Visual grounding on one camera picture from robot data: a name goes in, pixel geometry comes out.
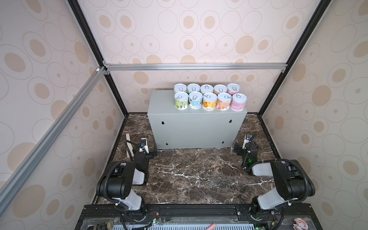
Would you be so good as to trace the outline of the pink can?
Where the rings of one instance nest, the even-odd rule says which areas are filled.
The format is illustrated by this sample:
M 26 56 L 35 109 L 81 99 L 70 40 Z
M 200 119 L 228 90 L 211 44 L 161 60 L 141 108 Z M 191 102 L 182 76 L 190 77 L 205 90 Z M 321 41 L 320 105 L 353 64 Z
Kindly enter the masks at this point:
M 234 94 L 232 96 L 230 109 L 235 112 L 240 112 L 245 108 L 246 102 L 247 102 L 247 96 L 245 96 L 244 94 L 240 94 L 240 93 Z
M 227 93 L 230 94 L 231 96 L 233 96 L 234 94 L 237 94 L 240 92 L 241 87 L 238 84 L 235 83 L 229 83 L 227 85 Z

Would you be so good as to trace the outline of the brown orange can front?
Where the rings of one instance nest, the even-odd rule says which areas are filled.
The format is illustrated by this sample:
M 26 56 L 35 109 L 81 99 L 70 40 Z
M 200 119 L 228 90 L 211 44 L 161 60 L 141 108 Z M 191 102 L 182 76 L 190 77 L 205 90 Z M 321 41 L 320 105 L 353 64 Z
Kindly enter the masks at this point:
M 216 107 L 218 110 L 226 111 L 230 108 L 232 96 L 228 93 L 218 94 Z

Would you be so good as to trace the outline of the brown orange can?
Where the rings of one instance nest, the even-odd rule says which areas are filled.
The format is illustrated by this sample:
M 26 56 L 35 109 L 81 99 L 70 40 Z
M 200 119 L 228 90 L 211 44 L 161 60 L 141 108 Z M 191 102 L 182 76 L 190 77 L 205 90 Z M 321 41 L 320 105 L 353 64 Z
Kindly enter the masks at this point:
M 223 85 L 223 84 L 217 84 L 214 86 L 214 91 L 213 93 L 216 94 L 216 95 L 219 95 L 221 93 L 227 93 L 228 91 L 228 88 L 226 85 Z
M 218 110 L 226 111 L 230 108 L 232 96 L 228 93 L 218 94 L 216 107 Z

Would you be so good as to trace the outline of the yellow can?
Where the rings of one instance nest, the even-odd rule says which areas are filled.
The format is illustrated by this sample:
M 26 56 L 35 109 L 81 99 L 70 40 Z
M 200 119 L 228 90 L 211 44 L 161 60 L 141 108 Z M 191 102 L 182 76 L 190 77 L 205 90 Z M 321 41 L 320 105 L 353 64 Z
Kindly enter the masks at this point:
M 206 93 L 203 95 L 203 108 L 207 111 L 213 111 L 217 107 L 218 96 L 214 93 Z
M 214 92 L 214 87 L 212 85 L 209 84 L 204 84 L 200 87 L 200 92 L 204 95 L 207 93 L 213 93 Z

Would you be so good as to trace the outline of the green can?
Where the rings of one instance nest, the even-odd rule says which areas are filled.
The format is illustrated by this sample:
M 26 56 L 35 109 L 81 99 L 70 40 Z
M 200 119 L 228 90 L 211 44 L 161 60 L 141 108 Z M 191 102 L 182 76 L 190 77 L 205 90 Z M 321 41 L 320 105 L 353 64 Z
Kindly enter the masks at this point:
M 188 93 L 187 86 L 183 83 L 176 84 L 173 89 L 175 94 L 181 92 Z
M 178 92 L 174 95 L 175 107 L 178 110 L 185 110 L 189 106 L 189 95 L 186 92 Z

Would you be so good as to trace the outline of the teal can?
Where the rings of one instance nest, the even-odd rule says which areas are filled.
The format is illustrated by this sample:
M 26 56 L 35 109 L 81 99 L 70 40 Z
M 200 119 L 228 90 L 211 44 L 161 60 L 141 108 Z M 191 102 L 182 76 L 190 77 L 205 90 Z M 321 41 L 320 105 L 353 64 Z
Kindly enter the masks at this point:
M 200 92 L 200 85 L 196 83 L 191 83 L 187 86 L 187 92 L 190 94 L 192 92 Z
M 200 92 L 191 92 L 189 94 L 189 107 L 193 110 L 202 108 L 203 94 Z

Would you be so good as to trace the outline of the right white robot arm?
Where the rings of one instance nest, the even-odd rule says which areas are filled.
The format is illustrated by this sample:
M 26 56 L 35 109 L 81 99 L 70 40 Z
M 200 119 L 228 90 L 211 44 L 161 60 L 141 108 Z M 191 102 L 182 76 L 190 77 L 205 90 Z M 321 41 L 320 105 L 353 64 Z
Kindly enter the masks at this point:
M 273 159 L 258 161 L 258 146 L 253 142 L 235 145 L 234 153 L 242 156 L 242 168 L 248 175 L 272 177 L 275 187 L 267 193 L 253 198 L 250 212 L 278 209 L 299 204 L 314 196 L 316 189 L 297 160 Z

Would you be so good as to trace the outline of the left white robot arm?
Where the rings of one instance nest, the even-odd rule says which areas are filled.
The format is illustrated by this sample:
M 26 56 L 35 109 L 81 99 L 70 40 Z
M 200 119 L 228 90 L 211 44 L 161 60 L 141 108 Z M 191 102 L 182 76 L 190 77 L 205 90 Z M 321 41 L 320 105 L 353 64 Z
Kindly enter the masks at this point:
M 97 196 L 127 211 L 143 212 L 144 199 L 132 190 L 132 186 L 147 184 L 149 162 L 156 156 L 156 149 L 149 154 L 137 151 L 132 162 L 110 162 L 97 183 Z

